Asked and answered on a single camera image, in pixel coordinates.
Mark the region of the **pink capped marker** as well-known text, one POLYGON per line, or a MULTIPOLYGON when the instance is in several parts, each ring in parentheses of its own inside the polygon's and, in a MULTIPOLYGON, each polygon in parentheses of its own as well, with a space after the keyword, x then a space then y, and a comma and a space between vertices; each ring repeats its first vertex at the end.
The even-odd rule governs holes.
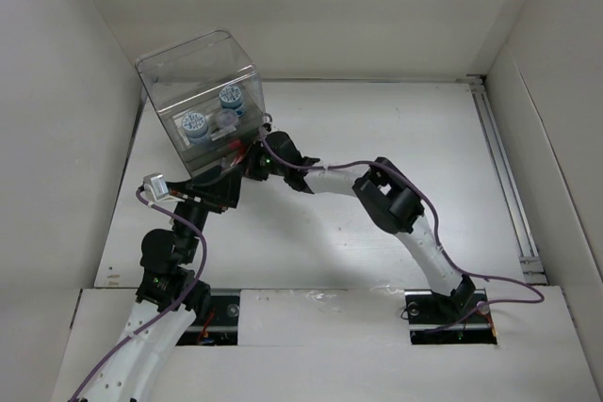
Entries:
POLYGON ((228 144, 230 149, 237 149, 241 146, 241 141, 240 140, 233 140, 228 144))

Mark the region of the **small dark glitter jar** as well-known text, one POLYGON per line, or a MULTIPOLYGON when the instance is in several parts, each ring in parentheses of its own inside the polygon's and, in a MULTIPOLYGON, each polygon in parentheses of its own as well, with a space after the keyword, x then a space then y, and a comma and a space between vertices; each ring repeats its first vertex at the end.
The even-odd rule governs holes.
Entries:
POLYGON ((239 116, 234 109, 226 108, 216 114, 215 120, 220 130, 232 130, 238 125, 239 116))

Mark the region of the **blue slime jar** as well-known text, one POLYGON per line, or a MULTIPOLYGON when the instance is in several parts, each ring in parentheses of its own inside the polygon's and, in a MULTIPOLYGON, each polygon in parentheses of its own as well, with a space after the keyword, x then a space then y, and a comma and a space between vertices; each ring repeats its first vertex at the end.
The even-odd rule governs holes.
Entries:
POLYGON ((219 93, 220 105, 223 109, 231 109, 241 117, 245 114, 245 97, 238 85, 227 85, 219 93))
POLYGON ((209 140, 209 122, 202 113, 187 112, 181 120, 181 128, 188 146, 195 146, 209 140))

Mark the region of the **clear acrylic drawer organizer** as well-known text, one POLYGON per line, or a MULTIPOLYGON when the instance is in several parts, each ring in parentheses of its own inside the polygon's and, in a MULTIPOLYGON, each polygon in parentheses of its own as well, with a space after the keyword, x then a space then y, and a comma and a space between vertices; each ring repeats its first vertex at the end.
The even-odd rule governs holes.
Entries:
POLYGON ((266 113, 261 77, 229 31, 214 30, 140 56, 135 68, 190 176, 232 160, 240 148, 257 140, 266 113), (223 109, 219 93, 227 85, 242 89, 246 110, 235 129, 220 130, 215 117, 223 109), (189 111, 208 119, 208 141, 188 146, 181 120, 189 111), (241 146, 230 149, 228 144, 237 139, 241 146))

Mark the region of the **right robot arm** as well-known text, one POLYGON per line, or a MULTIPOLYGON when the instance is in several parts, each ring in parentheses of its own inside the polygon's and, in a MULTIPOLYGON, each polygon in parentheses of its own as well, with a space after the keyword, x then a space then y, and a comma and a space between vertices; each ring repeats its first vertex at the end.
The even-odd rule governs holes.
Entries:
POLYGON ((443 322, 450 324, 469 313, 475 284, 444 252, 425 215, 425 197, 388 159, 329 165, 302 155, 287 133, 261 130, 243 166, 245 175, 255 181, 275 175, 301 193, 355 198, 377 228, 409 250, 443 322))

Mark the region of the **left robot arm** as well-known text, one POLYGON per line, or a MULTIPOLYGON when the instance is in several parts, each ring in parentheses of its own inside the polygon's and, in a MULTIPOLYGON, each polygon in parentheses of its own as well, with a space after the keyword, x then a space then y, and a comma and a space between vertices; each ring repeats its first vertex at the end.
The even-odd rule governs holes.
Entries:
POLYGON ((143 275, 116 345, 73 392, 73 401, 145 401, 178 340, 211 313, 211 288, 202 281, 208 257, 203 234, 210 214, 237 206, 240 167, 213 178, 168 182, 146 176, 136 190, 145 207, 171 219, 141 241, 143 275))

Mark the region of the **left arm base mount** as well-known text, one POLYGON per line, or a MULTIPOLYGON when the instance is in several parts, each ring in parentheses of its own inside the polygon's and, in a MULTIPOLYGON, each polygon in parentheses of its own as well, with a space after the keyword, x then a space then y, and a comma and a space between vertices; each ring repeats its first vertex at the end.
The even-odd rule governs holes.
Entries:
POLYGON ((240 316, 240 290, 220 289, 212 293, 207 315, 183 333, 179 346, 236 346, 240 316))

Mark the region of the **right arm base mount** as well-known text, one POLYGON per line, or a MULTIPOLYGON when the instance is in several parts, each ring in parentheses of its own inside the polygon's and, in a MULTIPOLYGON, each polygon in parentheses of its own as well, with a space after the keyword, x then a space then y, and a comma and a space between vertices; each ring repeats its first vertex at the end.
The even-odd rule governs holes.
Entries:
POLYGON ((478 290, 458 314, 446 314, 435 294, 429 290, 404 293, 405 307, 400 318, 408 323, 413 346, 492 345, 497 332, 487 308, 476 308, 487 301, 484 290, 478 290))

